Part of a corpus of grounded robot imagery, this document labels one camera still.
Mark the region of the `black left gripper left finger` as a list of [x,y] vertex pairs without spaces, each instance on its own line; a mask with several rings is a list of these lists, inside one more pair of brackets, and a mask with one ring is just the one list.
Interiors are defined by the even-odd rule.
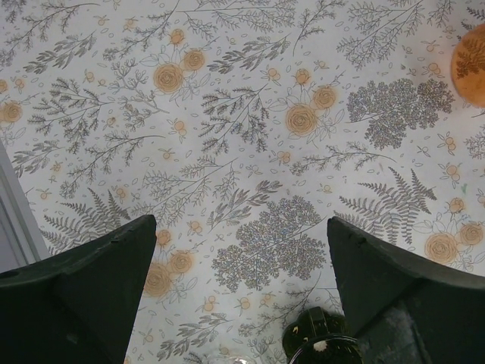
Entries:
[[144,215],[1,274],[3,363],[122,363],[155,249]]

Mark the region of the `clear glass dripper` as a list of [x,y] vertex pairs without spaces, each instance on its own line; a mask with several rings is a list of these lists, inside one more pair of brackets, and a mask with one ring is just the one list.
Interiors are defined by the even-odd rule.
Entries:
[[207,358],[208,364],[252,364],[251,358],[242,355],[211,354]]

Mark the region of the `olive green glass dripper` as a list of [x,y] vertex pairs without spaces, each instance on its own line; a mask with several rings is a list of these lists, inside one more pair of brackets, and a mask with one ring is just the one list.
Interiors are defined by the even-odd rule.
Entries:
[[319,306],[306,309],[287,326],[282,345],[288,363],[363,363],[345,317]]

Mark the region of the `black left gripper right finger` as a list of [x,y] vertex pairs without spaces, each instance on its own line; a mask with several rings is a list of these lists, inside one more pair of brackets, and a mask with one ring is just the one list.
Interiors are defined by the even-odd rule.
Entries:
[[482,363],[484,279],[333,217],[327,239],[344,316],[366,363]]

